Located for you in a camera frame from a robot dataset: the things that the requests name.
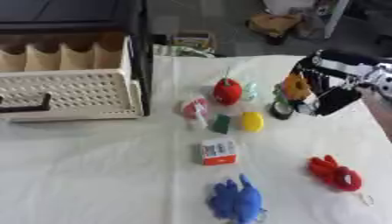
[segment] cardboard box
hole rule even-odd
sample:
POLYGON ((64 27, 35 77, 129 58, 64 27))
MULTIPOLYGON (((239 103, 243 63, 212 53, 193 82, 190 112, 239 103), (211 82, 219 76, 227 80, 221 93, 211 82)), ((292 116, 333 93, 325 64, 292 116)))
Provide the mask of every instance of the cardboard box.
POLYGON ((228 137, 203 141, 200 150, 203 165, 233 164, 237 158, 237 145, 228 137))

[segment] gray floor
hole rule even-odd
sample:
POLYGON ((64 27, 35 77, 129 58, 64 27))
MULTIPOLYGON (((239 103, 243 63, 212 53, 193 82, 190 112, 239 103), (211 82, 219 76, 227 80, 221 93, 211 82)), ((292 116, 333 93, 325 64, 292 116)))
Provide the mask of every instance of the gray floor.
POLYGON ((377 34, 368 23, 346 17, 326 41, 289 38, 284 45, 268 45, 244 26, 246 19, 263 10, 261 0, 149 0, 149 8, 153 32, 207 30, 217 37, 218 53, 227 56, 306 55, 329 47, 370 55, 388 53, 388 48, 374 44, 377 34))

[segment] green toy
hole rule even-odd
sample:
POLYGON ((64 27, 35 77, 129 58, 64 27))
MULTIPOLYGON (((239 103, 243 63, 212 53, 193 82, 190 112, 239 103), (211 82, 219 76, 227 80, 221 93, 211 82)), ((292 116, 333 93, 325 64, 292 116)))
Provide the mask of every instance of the green toy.
POLYGON ((228 133, 228 125, 230 124, 231 117, 228 115, 217 115, 213 123, 212 130, 226 135, 228 133))

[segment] white tablecloth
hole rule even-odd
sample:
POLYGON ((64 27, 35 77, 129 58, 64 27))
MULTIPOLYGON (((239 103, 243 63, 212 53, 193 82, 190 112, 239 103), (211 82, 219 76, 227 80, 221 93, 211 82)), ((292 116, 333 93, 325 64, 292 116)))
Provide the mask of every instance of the white tablecloth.
POLYGON ((263 194, 265 223, 392 223, 392 147, 361 101, 328 117, 294 115, 284 122, 265 111, 273 85, 298 59, 156 58, 150 117, 2 123, 0 223, 222 223, 205 199, 211 184, 240 172, 263 194), (189 129, 176 105, 207 93, 228 66, 231 77, 255 81, 260 95, 252 105, 212 105, 213 111, 262 111, 265 127, 257 134, 232 128, 238 163, 206 167, 197 144, 221 135, 189 129), (308 157, 325 154, 362 175, 360 191, 374 206, 332 192, 304 172, 308 157))

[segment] blue plush toy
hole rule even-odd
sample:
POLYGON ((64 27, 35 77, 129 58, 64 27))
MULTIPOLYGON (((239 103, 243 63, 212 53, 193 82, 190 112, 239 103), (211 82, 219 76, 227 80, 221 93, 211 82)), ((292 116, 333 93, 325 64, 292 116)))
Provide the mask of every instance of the blue plush toy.
POLYGON ((237 184, 229 179, 224 185, 216 184, 215 196, 209 200, 214 215, 220 219, 230 219, 238 224, 255 221, 262 212, 262 195, 249 182, 245 175, 240 175, 243 189, 238 192, 237 184))

